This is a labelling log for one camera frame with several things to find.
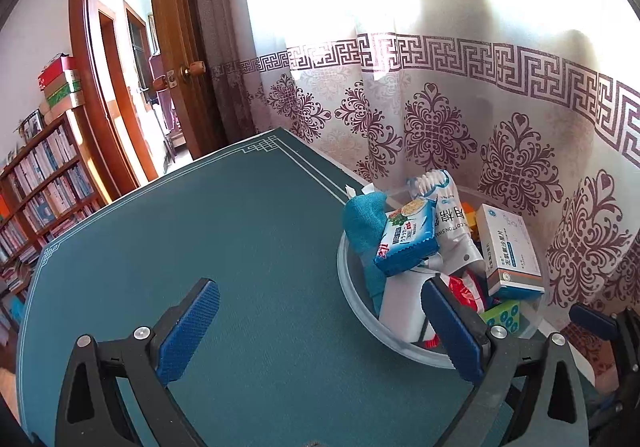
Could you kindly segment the white sponge block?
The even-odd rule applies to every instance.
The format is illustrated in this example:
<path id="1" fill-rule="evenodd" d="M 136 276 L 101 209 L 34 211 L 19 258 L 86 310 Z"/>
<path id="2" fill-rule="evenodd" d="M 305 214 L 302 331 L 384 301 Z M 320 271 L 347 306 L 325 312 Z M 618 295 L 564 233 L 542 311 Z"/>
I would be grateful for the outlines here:
<path id="1" fill-rule="evenodd" d="M 378 320 L 400 341 L 422 344 L 426 316 L 421 291 L 435 271 L 406 271 L 388 277 Z"/>

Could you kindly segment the blue wet wipes pack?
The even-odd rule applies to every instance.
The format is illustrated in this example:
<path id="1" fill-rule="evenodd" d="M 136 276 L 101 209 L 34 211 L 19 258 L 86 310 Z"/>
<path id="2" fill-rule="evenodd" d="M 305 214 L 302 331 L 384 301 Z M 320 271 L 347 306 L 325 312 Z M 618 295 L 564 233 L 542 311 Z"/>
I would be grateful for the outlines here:
<path id="1" fill-rule="evenodd" d="M 387 215 L 373 262 L 386 277 L 402 274 L 439 251 L 434 200 L 416 198 Z"/>

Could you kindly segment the teal cloth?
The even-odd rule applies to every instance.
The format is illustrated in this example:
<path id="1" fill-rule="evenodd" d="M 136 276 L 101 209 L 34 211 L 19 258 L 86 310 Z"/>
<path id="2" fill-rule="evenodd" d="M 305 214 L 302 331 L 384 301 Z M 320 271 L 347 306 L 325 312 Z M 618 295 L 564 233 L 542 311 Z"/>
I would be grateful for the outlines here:
<path id="1" fill-rule="evenodd" d="M 359 256 L 364 283 L 371 299 L 373 312 L 380 315 L 386 274 L 375 265 L 387 222 L 386 194 L 381 191 L 357 194 L 350 199 L 343 212 L 343 228 L 352 249 Z"/>

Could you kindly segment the green blue dotted tile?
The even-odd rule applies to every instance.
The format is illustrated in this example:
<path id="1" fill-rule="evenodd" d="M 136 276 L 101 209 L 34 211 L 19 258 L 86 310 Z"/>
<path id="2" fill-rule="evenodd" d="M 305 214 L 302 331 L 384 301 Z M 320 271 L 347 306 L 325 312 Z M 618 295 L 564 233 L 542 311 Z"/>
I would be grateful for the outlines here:
<path id="1" fill-rule="evenodd" d="M 518 300 L 500 303 L 480 314 L 488 326 L 503 326 L 506 331 L 517 334 L 521 328 L 521 304 Z"/>

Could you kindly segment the red balloon glue packet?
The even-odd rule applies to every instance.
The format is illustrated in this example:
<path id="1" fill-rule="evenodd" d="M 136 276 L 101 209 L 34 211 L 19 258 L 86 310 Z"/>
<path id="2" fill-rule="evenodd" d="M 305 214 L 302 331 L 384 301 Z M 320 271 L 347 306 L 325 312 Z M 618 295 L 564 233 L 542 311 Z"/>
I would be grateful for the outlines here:
<path id="1" fill-rule="evenodd" d="M 477 314 L 484 313 L 486 309 L 485 301 L 473 277 L 467 273 L 464 273 L 461 277 L 447 276 L 444 274 L 441 274 L 440 277 L 460 304 L 472 308 Z M 428 318 L 425 319 L 425 327 L 421 341 L 422 346 L 426 349 L 434 349 L 440 343 L 435 328 Z"/>

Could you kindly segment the white blue medicine box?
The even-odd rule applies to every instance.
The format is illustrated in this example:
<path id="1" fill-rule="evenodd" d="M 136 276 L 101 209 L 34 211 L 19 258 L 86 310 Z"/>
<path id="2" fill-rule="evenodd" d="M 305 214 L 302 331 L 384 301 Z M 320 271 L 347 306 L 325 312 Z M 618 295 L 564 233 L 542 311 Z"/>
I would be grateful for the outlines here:
<path id="1" fill-rule="evenodd" d="M 476 212 L 488 295 L 529 300 L 544 294 L 544 280 L 524 219 L 482 204 Z"/>

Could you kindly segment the teal table mat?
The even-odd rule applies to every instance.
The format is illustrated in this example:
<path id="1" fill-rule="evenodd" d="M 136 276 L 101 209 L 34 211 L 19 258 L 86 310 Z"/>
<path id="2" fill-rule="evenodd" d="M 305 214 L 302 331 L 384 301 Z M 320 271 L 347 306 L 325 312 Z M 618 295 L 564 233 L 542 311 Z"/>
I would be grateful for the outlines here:
<path id="1" fill-rule="evenodd" d="M 219 311 L 171 393 L 211 446 L 429 446 L 471 387 L 391 351 L 337 277 L 352 178 L 277 129 L 102 208 L 42 252 L 18 349 L 26 430 L 54 438 L 79 335 L 151 326 L 201 278 Z"/>

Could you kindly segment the orange small box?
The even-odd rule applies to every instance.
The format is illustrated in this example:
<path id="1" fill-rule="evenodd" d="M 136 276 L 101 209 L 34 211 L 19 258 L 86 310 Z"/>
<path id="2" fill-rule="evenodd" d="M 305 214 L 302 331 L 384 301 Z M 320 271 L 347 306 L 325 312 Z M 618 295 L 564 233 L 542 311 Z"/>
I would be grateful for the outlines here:
<path id="1" fill-rule="evenodd" d="M 462 203 L 462 210 L 468 223 L 471 238 L 474 242 L 480 241 L 480 232 L 478 231 L 476 210 L 469 202 Z"/>

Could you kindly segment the wooden bookshelf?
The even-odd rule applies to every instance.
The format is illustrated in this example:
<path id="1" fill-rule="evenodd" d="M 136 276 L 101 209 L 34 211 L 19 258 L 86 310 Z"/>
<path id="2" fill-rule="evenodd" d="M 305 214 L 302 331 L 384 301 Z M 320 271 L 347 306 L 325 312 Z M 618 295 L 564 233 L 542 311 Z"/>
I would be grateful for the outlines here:
<path id="1" fill-rule="evenodd" d="M 98 148 L 84 112 L 48 124 L 1 170 L 1 314 L 26 301 L 46 248 L 112 202 L 96 163 Z"/>

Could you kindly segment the stacked colourful boxes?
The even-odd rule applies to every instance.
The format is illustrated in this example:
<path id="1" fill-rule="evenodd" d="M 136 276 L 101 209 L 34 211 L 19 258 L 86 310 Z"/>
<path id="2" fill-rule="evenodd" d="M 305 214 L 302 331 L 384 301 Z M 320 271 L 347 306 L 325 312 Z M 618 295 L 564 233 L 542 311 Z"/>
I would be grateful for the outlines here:
<path id="1" fill-rule="evenodd" d="M 79 71 L 72 56 L 59 54 L 51 60 L 38 75 L 38 86 L 43 95 L 39 112 L 46 125 L 85 104 Z"/>

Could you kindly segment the patterned white purple curtain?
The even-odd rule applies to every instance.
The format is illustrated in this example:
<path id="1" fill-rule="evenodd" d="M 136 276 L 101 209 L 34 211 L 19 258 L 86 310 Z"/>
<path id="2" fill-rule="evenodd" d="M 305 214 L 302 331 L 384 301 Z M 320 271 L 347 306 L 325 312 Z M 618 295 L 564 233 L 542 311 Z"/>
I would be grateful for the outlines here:
<path id="1" fill-rule="evenodd" d="M 196 0 L 230 141 L 275 127 L 384 189 L 426 170 L 521 215 L 546 318 L 639 305 L 639 17 L 628 0 Z"/>

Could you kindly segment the brown wooden door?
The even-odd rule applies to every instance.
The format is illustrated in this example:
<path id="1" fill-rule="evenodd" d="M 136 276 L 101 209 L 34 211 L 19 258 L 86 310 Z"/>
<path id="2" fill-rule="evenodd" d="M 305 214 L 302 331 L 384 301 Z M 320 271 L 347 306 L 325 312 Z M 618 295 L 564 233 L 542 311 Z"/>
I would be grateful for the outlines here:
<path id="1" fill-rule="evenodd" d="M 137 103 L 167 98 L 178 143 L 194 159 L 230 142 L 217 106 L 196 0 L 68 0 L 70 43 L 84 103 L 84 161 L 102 203 L 152 181 Z"/>

